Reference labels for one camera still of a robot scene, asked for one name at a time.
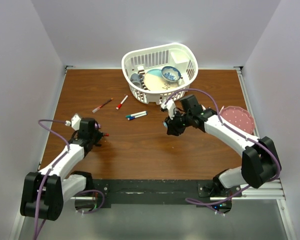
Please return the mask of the thin red pen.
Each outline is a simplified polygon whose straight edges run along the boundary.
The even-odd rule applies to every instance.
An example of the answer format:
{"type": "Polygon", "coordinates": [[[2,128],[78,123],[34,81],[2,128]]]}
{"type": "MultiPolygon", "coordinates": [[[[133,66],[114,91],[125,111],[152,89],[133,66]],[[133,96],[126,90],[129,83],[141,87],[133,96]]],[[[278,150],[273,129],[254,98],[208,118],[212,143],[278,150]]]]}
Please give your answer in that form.
{"type": "Polygon", "coordinates": [[[95,109],[92,110],[92,113],[96,113],[98,110],[100,110],[101,108],[103,108],[105,105],[107,105],[108,103],[110,103],[114,98],[110,98],[107,101],[105,101],[104,103],[102,103],[101,105],[99,105],[98,107],[96,107],[95,109]]]}

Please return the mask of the green marker pen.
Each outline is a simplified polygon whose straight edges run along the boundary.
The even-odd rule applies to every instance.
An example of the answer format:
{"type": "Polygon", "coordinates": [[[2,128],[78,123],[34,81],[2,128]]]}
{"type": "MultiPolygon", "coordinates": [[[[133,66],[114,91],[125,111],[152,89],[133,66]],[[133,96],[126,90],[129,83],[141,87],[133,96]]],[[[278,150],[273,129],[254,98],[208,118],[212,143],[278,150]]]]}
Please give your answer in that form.
{"type": "Polygon", "coordinates": [[[145,110],[145,111],[133,113],[133,114],[130,114],[130,115],[126,115],[125,118],[126,118],[126,119],[128,119],[128,118],[133,118],[133,117],[136,117],[136,116],[139,116],[139,115],[144,115],[144,114],[147,115],[148,112],[145,110]]]}

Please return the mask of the red marker pen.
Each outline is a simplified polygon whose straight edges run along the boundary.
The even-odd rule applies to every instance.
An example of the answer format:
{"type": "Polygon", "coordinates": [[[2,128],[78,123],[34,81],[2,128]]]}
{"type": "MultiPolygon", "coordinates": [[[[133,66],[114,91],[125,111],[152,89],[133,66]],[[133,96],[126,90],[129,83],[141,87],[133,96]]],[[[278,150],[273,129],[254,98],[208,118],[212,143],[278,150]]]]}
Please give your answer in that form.
{"type": "Polygon", "coordinates": [[[122,105],[124,104],[124,102],[127,100],[128,97],[129,97],[128,95],[124,96],[122,101],[117,105],[116,110],[119,110],[122,107],[122,105]]]}

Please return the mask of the blue marker pen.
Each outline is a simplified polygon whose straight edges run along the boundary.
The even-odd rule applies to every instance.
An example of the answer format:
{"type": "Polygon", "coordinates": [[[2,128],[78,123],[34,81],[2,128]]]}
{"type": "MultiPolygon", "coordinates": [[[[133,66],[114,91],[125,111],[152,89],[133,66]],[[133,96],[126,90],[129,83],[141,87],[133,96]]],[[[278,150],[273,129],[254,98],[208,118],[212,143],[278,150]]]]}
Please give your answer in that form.
{"type": "Polygon", "coordinates": [[[127,118],[127,120],[131,121],[131,120],[141,118],[141,117],[144,117],[144,116],[147,116],[147,115],[148,115],[147,113],[143,113],[143,114],[139,114],[139,115],[136,115],[136,116],[131,116],[131,117],[127,118]]]}

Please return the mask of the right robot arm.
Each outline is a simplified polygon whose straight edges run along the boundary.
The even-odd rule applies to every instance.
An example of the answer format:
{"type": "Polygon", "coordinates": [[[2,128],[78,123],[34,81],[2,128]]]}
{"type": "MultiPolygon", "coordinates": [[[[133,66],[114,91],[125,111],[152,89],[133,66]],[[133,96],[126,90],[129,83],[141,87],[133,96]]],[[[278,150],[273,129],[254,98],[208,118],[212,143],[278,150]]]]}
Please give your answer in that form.
{"type": "Polygon", "coordinates": [[[180,136],[187,127],[210,134],[232,148],[241,157],[241,166],[218,173],[211,187],[220,197],[232,187],[247,184],[258,189],[264,183],[275,180],[282,170],[274,142],[269,137],[258,138],[246,133],[220,117],[211,108],[204,108],[194,95],[180,99],[182,108],[170,99],[161,104],[167,112],[164,120],[167,134],[180,136]]]}

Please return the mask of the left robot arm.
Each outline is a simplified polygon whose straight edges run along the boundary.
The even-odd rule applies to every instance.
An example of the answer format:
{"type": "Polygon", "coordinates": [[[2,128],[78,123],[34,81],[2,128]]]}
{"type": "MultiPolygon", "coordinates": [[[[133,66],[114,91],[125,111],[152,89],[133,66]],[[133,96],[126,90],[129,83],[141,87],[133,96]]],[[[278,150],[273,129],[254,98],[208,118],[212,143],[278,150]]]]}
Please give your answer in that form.
{"type": "Polygon", "coordinates": [[[25,217],[55,221],[64,203],[80,193],[89,196],[94,190],[92,175],[71,172],[104,137],[97,121],[75,114],[65,125],[74,130],[62,152],[46,167],[29,172],[23,183],[20,214],[25,217]]]}

